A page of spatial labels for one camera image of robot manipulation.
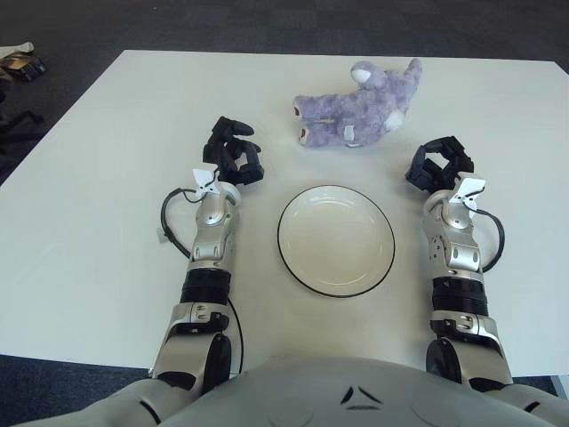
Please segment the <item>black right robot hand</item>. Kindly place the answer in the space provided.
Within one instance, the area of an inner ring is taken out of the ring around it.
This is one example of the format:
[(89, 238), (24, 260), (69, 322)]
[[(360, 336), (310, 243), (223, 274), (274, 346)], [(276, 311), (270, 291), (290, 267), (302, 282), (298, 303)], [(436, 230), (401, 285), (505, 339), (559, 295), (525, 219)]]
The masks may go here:
[[(427, 158), (428, 154), (439, 154), (447, 163), (441, 167)], [(453, 189), (460, 172), (473, 173), (474, 163), (454, 136), (445, 136), (417, 148), (405, 179), (417, 189), (432, 194), (441, 189)]]

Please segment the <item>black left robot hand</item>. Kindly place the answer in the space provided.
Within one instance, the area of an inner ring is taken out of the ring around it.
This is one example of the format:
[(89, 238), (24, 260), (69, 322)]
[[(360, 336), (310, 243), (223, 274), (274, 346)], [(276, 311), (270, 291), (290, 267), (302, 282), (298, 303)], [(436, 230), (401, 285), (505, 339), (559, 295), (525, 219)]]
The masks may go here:
[(259, 160), (261, 148), (241, 136), (252, 136), (254, 130), (249, 125), (220, 117), (212, 134), (204, 145), (203, 162), (217, 165), (219, 181), (233, 185), (249, 185), (261, 181), (264, 169)]

